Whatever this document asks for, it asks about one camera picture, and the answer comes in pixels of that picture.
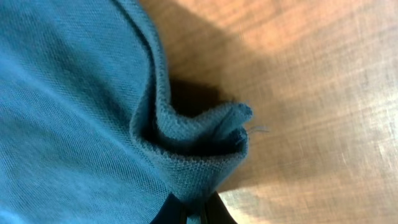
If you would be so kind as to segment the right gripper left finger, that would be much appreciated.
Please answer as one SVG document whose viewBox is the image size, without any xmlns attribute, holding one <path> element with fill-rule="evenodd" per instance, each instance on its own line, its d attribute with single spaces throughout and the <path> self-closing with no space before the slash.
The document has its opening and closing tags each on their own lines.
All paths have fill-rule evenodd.
<svg viewBox="0 0 398 224">
<path fill-rule="evenodd" d="M 170 194 L 150 224 L 186 223 L 187 209 L 185 205 L 174 194 Z"/>
</svg>

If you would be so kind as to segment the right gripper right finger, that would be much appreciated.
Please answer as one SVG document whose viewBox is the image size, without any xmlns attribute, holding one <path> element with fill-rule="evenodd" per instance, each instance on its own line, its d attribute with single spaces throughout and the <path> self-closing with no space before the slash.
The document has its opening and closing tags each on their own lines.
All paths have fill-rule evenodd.
<svg viewBox="0 0 398 224">
<path fill-rule="evenodd" d="M 200 213 L 201 224 L 237 224 L 217 192 L 206 201 Z"/>
</svg>

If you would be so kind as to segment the blue polo shirt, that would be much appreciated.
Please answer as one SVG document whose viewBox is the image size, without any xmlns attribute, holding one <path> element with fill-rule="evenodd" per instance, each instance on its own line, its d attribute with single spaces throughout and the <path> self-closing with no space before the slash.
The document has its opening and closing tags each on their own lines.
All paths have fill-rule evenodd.
<svg viewBox="0 0 398 224">
<path fill-rule="evenodd" d="M 1 2 L 2 223 L 149 223 L 170 194 L 198 223 L 251 116 L 174 110 L 138 1 Z"/>
</svg>

